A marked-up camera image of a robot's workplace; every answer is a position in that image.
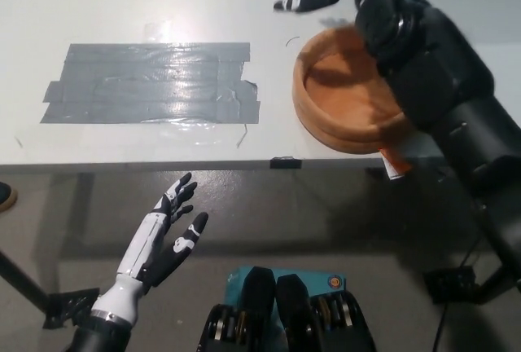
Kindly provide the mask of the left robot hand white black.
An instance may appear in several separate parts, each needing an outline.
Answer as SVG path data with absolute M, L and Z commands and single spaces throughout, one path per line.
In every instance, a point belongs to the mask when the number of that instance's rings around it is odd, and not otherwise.
M 197 188 L 187 173 L 179 178 L 145 215 L 116 272 L 116 284 L 157 287 L 191 254 L 208 221 L 208 214 L 199 213 L 185 232 L 164 247 L 164 238 L 172 225 L 193 210 L 187 204 Z

